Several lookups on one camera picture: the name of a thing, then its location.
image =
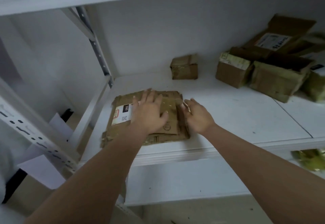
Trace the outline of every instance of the person's right hand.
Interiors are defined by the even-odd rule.
[[[182,110],[187,123],[195,132],[202,135],[209,127],[215,125],[211,114],[196,100],[191,98],[191,100],[184,100],[184,102],[190,108],[191,113],[184,104],[181,105]]]

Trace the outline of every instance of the person's left hand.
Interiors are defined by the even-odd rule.
[[[164,112],[160,117],[162,99],[162,95],[155,99],[154,90],[151,90],[149,95],[148,91],[145,90],[140,102],[134,96],[131,123],[136,124],[140,129],[144,129],[146,134],[155,133],[163,127],[168,120],[168,112]]]

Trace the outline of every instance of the forearm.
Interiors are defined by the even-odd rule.
[[[325,181],[215,125],[203,134],[275,223],[320,223]]]
[[[131,124],[57,189],[26,223],[106,223],[146,136]]]

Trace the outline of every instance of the hand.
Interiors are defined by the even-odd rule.
[[[185,100],[185,103],[190,108],[191,113],[187,107],[184,106],[184,104],[181,105],[182,110],[184,112],[187,123],[195,132],[202,135],[202,133],[204,133],[209,127],[215,125],[211,114],[196,100],[191,98],[190,101]]]
[[[160,105],[162,99],[162,95],[159,95],[155,99],[154,90],[152,90],[149,95],[148,91],[145,90],[140,103],[134,96],[131,123],[139,126],[139,128],[143,129],[147,135],[155,133],[163,127],[168,120],[168,112],[164,112],[160,117]]]

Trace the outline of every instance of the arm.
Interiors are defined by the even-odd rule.
[[[144,92],[140,104],[133,99],[132,121],[123,134],[111,141],[69,180],[58,188],[26,224],[108,223],[122,183],[147,135],[161,128],[162,96]]]
[[[322,178],[216,125],[194,99],[186,103],[189,125],[218,150],[274,223],[324,223]]]

